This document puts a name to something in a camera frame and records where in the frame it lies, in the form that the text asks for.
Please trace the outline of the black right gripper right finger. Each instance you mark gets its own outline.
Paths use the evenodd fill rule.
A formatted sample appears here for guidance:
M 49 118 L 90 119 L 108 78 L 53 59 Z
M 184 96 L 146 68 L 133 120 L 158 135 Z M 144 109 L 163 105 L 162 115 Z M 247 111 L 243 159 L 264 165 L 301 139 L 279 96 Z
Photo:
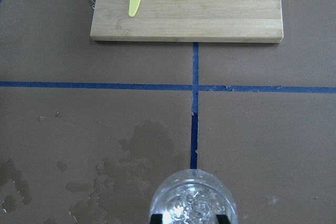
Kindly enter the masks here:
M 218 224 L 231 224 L 228 216 L 225 214 L 217 214 L 216 219 Z

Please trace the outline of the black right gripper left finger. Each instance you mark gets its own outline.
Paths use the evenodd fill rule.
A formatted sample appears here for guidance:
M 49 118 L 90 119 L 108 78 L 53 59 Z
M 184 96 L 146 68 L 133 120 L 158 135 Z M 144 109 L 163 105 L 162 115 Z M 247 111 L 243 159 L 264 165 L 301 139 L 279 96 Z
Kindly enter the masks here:
M 152 214 L 150 217 L 150 224 L 162 224 L 163 214 Z

